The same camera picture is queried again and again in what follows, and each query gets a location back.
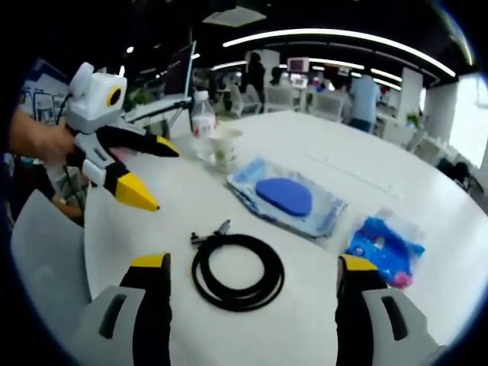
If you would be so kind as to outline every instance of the blue sponge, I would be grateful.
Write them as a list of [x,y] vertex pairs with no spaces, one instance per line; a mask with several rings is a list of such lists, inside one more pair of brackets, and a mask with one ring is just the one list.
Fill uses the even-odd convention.
[[312,194],[300,183],[286,178],[258,181],[256,194],[276,208],[294,217],[305,217],[312,211]]

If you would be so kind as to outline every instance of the paper cup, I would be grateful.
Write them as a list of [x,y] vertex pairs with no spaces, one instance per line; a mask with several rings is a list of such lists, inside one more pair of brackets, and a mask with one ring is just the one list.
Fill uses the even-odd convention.
[[236,141],[242,136],[242,131],[228,127],[218,127],[210,135],[215,163],[227,171],[236,167],[238,151]]

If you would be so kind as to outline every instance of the plastic bag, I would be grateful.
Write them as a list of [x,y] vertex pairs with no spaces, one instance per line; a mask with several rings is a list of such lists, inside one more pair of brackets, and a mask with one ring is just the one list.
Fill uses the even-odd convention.
[[377,266],[389,285],[404,288],[411,285],[413,270],[425,251],[420,244],[409,241],[408,236],[420,238],[423,233],[390,211],[382,210],[377,217],[368,217],[355,231],[346,252],[366,258]]

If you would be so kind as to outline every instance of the desk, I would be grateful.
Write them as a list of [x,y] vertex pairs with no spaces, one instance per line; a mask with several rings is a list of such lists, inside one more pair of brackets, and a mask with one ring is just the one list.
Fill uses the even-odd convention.
[[[334,236],[312,243],[257,219],[193,162],[135,156],[128,166],[162,209],[142,212],[118,204],[103,189],[90,191],[85,260],[93,297],[118,284],[132,258],[172,252],[175,364],[335,364],[336,255],[361,215],[386,206],[425,231],[426,252],[406,295],[427,316],[438,343],[448,344],[460,333],[488,281],[488,217],[471,197],[408,152],[342,124],[286,111],[247,117],[233,126],[244,133],[239,144],[244,156],[261,153],[350,203]],[[269,243],[284,263],[283,292],[261,310],[227,313],[203,302],[193,288],[190,232],[210,233],[225,219],[233,220],[232,233]],[[262,270],[244,250],[215,257],[213,271],[227,285],[243,287]]]

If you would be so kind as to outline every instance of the hand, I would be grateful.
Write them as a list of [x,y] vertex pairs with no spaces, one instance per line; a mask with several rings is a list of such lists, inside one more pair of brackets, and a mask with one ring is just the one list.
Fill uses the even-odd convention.
[[75,138],[62,119],[55,127],[43,126],[35,139],[37,156],[48,164],[64,164],[66,155],[75,151]]

